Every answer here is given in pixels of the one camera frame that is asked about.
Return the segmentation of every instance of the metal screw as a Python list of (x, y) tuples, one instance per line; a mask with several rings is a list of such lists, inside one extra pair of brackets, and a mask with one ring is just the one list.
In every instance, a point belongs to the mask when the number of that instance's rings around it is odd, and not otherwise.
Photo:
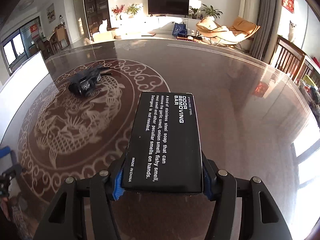
[(260, 183), (261, 182), (261, 179), (259, 177), (253, 177), (252, 180), (255, 182), (255, 183)]
[(74, 178), (73, 177), (67, 177), (66, 178), (66, 183), (72, 183), (74, 181)]
[(227, 171), (225, 171), (225, 170), (219, 170), (219, 171), (218, 171), (218, 174), (219, 174), (220, 176), (227, 176), (227, 175), (228, 175)]
[(102, 171), (99, 172), (99, 174), (100, 174), (100, 176), (105, 177), (105, 176), (107, 176), (109, 174), (109, 171), (102, 170)]

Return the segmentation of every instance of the doorway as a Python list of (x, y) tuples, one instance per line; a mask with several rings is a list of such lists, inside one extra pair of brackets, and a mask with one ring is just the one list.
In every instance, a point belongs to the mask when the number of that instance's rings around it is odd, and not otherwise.
[(73, 5), (75, 7), (75, 14), (76, 14), (76, 20), (77, 20), (80, 37), (89, 39), (89, 32), (87, 27), (88, 25), (87, 25), (87, 19), (84, 13), (83, 0), (73, 0)]

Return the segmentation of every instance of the tv stand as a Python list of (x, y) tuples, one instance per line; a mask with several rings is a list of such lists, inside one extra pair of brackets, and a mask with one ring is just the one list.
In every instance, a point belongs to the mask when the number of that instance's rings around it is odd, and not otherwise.
[(156, 33), (156, 34), (172, 34), (174, 25), (185, 24), (188, 30), (188, 35), (196, 35), (196, 24), (200, 20), (174, 17), (174, 16), (144, 16), (134, 17), (124, 20), (111, 22), (112, 27), (117, 27), (118, 33)]

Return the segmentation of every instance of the curtain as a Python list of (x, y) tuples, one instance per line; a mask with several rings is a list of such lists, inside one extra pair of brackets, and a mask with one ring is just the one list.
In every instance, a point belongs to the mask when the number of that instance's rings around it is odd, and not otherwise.
[(267, 47), (270, 32), (272, 30), (272, 23), (276, 8), (276, 0), (260, 0), (259, 15), (257, 25), (260, 29), (256, 32), (250, 54), (252, 57), (261, 60), (261, 57)]

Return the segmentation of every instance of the ceiling light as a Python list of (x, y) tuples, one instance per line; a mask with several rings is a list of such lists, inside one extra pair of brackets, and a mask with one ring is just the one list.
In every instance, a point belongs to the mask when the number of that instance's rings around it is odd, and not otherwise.
[(24, 1), (22, 4), (18, 5), (18, 9), (20, 11), (24, 10), (25, 8), (29, 7), (31, 4), (33, 4), (34, 0), (27, 0)]

